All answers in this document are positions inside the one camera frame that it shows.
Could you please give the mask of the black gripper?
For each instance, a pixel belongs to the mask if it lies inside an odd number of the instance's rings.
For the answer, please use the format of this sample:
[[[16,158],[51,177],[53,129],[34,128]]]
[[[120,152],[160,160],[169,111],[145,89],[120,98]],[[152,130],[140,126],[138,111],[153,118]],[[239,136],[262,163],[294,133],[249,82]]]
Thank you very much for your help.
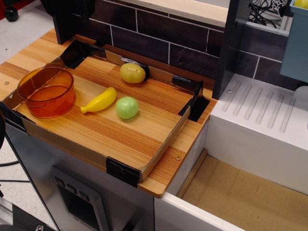
[[[54,17],[63,12],[66,14],[76,14],[81,17],[82,22],[86,22],[95,12],[95,0],[41,0],[46,12]]]

